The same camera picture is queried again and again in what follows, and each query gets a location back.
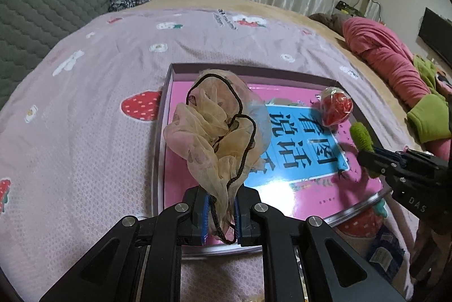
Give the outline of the beige mesh scrunchie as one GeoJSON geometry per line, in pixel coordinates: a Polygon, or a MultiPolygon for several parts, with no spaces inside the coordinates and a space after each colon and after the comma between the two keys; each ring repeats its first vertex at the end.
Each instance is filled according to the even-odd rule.
{"type": "Polygon", "coordinates": [[[205,70],[175,108],[163,136],[208,193],[209,232],[234,243],[227,231],[235,197],[250,172],[264,169],[262,156],[271,142],[265,102],[234,73],[205,70]]]}

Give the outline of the beige bed sheet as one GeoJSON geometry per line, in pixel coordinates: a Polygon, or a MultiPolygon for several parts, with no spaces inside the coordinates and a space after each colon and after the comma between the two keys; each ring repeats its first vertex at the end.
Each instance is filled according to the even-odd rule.
{"type": "Polygon", "coordinates": [[[152,0],[136,7],[137,10],[156,10],[156,9],[223,9],[226,12],[238,12],[244,15],[256,15],[268,19],[276,19],[286,23],[304,25],[316,33],[323,36],[331,45],[335,46],[349,60],[352,66],[376,88],[382,99],[391,108],[396,119],[402,127],[402,130],[408,135],[408,145],[421,150],[418,139],[414,132],[406,123],[406,108],[398,100],[397,96],[387,83],[382,80],[378,74],[371,69],[364,61],[359,59],[347,47],[345,39],[336,32],[328,29],[325,25],[313,21],[308,17],[296,12],[287,11],[272,5],[252,2],[250,0],[152,0]]]}

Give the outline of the green fleece blanket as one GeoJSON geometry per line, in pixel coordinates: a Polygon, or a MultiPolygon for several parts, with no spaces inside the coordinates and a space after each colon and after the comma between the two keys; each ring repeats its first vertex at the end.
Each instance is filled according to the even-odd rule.
{"type": "Polygon", "coordinates": [[[428,88],[428,94],[408,112],[408,121],[414,126],[422,144],[451,138],[449,105],[446,96],[451,91],[440,84],[438,69],[419,55],[414,55],[414,67],[428,88]]]}

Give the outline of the dark tray with pink book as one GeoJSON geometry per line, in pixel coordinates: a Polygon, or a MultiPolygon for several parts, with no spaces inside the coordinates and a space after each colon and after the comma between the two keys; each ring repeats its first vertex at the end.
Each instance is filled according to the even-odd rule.
{"type": "Polygon", "coordinates": [[[259,192],[263,202],[286,216],[320,216],[337,226],[388,193],[384,180],[369,178],[357,162],[349,128],[354,122],[367,123],[359,107],[355,106],[334,132],[322,125],[317,107],[320,94],[327,87],[339,86],[339,82],[262,67],[172,64],[166,74],[156,126],[159,212],[181,201],[187,188],[197,184],[185,161],[166,146],[163,129],[198,76],[205,70],[219,69],[236,74],[267,104],[271,143],[262,156],[265,167],[249,174],[245,182],[259,192]]]}

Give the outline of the red wrapped ball right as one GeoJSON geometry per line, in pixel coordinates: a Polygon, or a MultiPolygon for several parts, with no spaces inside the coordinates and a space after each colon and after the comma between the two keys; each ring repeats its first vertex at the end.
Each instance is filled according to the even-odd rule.
{"type": "Polygon", "coordinates": [[[327,87],[320,94],[320,112],[323,125],[333,127],[342,124],[353,110],[351,97],[338,87],[327,87]]]}

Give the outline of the pink quilt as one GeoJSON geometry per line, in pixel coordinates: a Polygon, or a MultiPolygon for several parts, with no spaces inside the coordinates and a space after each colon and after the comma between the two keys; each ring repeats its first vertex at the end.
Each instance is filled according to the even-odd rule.
{"type": "MultiPolygon", "coordinates": [[[[414,55],[391,29],[363,17],[351,17],[342,25],[342,34],[350,51],[364,60],[389,85],[408,112],[428,94],[414,67],[414,55]]],[[[440,82],[446,89],[451,87],[440,82]]],[[[451,92],[446,96],[449,105],[449,129],[451,130],[451,92]]],[[[414,126],[408,121],[418,141],[414,126]]],[[[451,154],[451,138],[422,144],[430,153],[448,160],[451,154]]]]}

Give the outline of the pink strawberry print blanket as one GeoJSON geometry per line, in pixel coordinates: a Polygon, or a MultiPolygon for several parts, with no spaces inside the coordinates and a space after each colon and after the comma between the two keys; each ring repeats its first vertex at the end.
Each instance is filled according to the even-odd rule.
{"type": "Polygon", "coordinates": [[[327,77],[357,101],[386,148],[411,144],[385,94],[307,17],[208,9],[109,13],[60,41],[1,109],[1,269],[39,300],[122,216],[152,212],[156,120],[125,102],[163,88],[176,63],[327,77]]]}

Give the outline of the black television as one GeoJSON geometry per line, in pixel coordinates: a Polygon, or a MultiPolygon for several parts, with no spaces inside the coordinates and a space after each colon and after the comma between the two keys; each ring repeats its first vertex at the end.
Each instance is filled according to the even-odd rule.
{"type": "Polygon", "coordinates": [[[418,36],[445,63],[451,67],[452,63],[452,24],[429,8],[426,8],[421,21],[418,36]]]}

